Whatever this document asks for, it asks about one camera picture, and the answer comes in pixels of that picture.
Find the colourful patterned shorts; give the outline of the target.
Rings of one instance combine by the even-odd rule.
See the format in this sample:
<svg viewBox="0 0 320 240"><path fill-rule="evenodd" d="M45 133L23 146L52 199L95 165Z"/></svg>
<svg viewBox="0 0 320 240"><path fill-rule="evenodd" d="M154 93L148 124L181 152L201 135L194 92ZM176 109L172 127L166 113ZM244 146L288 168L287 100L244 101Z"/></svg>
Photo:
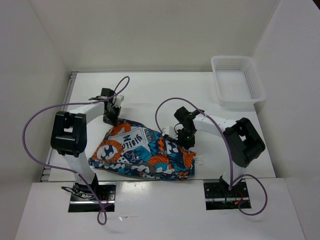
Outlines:
<svg viewBox="0 0 320 240"><path fill-rule="evenodd" d="M118 118L104 136L90 166L135 178L186 180L195 175L196 153L140 122Z"/></svg>

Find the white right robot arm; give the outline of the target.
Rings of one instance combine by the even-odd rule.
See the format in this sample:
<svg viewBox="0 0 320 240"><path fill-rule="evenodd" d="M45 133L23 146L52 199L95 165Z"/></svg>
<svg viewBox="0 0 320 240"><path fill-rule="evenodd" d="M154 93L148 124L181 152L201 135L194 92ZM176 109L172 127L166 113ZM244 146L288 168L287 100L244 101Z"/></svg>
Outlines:
<svg viewBox="0 0 320 240"><path fill-rule="evenodd" d="M265 151L266 145L248 118L225 119L202 110L188 111L180 107L174 117L182 129L177 131L177 144L190 149L195 146L195 134L206 132L222 138L229 156L229 170L220 178L219 191L230 197L245 176L246 168Z"/></svg>

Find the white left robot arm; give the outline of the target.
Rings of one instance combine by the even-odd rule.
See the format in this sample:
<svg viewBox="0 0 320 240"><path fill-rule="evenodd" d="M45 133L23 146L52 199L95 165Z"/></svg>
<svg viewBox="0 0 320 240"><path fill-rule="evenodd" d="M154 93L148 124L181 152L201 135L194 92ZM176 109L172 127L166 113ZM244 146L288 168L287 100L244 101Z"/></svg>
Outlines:
<svg viewBox="0 0 320 240"><path fill-rule="evenodd" d="M72 192L75 195L83 194L89 200L99 196L98 177L89 166L85 153L87 124L103 116L107 124L116 125L123 101L123 95L110 88L103 88L101 95L81 103L78 108L55 114L50 145L72 170L75 178Z"/></svg>

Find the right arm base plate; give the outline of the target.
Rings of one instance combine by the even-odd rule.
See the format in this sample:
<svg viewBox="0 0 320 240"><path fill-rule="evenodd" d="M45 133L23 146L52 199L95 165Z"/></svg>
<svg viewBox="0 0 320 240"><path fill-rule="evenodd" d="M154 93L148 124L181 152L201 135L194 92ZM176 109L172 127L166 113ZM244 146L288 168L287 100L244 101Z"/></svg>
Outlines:
<svg viewBox="0 0 320 240"><path fill-rule="evenodd" d="M249 192L244 180L238 182L232 190L220 179L203 182L205 206L207 211L251 209Z"/></svg>

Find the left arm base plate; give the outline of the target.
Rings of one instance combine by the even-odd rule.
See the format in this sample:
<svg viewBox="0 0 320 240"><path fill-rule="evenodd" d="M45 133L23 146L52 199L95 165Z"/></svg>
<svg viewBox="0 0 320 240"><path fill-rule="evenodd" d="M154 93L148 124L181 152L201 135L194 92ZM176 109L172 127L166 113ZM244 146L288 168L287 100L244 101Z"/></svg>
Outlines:
<svg viewBox="0 0 320 240"><path fill-rule="evenodd" d="M74 184L73 187L62 187L70 195L69 213L89 213L99 212L101 209L98 201L89 190L80 191ZM96 195L106 212L115 211L116 200L116 183L115 182L100 182L96 187Z"/></svg>

